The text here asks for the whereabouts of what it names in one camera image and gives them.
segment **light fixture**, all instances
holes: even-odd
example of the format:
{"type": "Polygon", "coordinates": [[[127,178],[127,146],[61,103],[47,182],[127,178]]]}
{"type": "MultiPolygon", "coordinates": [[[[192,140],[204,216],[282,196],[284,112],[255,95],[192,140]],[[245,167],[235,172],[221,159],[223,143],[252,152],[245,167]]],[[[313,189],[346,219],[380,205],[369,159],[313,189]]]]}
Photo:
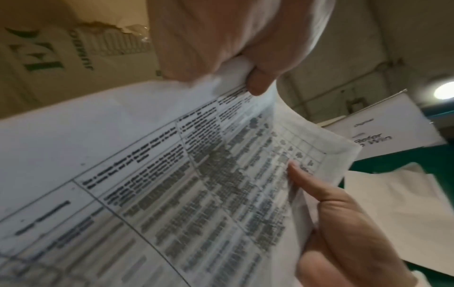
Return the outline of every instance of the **light fixture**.
{"type": "Polygon", "coordinates": [[[439,86],[435,90],[434,96],[439,100],[454,98],[454,81],[439,86]]]}

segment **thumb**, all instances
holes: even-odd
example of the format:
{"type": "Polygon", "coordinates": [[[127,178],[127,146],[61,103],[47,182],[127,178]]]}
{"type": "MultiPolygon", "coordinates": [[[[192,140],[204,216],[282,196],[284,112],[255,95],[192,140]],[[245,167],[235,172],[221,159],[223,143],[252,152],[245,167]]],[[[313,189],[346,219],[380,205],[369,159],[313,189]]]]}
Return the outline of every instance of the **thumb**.
{"type": "Polygon", "coordinates": [[[255,67],[247,77],[247,90],[254,96],[260,96],[268,90],[277,78],[278,75],[268,74],[258,67],[255,67]]]}
{"type": "Polygon", "coordinates": [[[290,162],[288,176],[296,186],[302,188],[318,201],[350,201],[350,197],[340,188],[333,187],[299,168],[298,163],[290,162]]]}

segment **green cloth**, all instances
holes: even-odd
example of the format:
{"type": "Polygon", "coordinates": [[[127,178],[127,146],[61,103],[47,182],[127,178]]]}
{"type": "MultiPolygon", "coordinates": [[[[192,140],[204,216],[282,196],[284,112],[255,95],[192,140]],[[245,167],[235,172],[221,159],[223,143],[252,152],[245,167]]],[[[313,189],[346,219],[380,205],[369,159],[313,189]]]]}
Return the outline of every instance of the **green cloth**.
{"type": "MultiPolygon", "coordinates": [[[[451,204],[454,203],[454,146],[417,148],[368,158],[355,162],[350,170],[379,174],[393,171],[411,162],[419,163],[426,173],[434,174],[451,204]]],[[[411,270],[424,273],[432,287],[454,287],[454,277],[415,264],[407,263],[407,265],[411,270]]]]}

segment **concrete ceiling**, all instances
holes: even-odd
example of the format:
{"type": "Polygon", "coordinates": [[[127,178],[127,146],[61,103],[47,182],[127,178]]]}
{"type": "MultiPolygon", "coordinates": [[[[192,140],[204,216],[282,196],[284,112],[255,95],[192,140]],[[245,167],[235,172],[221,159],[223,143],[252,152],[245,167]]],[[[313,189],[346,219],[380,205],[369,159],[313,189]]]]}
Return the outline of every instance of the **concrete ceiling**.
{"type": "Polygon", "coordinates": [[[454,75],[452,11],[452,0],[338,0],[319,44],[279,92],[314,122],[348,114],[348,101],[363,98],[361,108],[403,89],[420,106],[438,104],[425,87],[454,75]]]}

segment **person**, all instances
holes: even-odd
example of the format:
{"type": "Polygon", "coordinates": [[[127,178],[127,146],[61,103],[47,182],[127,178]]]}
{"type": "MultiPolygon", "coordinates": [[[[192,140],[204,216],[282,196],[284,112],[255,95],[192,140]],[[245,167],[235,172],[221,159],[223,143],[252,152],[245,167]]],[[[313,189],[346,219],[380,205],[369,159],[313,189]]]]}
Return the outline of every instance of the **person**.
{"type": "MultiPolygon", "coordinates": [[[[314,48],[335,0],[148,0],[150,36],[163,76],[195,81],[242,54],[254,65],[246,86],[264,93],[314,48]]],[[[428,286],[342,189],[290,163],[288,175],[320,201],[319,225],[297,264],[304,287],[428,286]]]]}

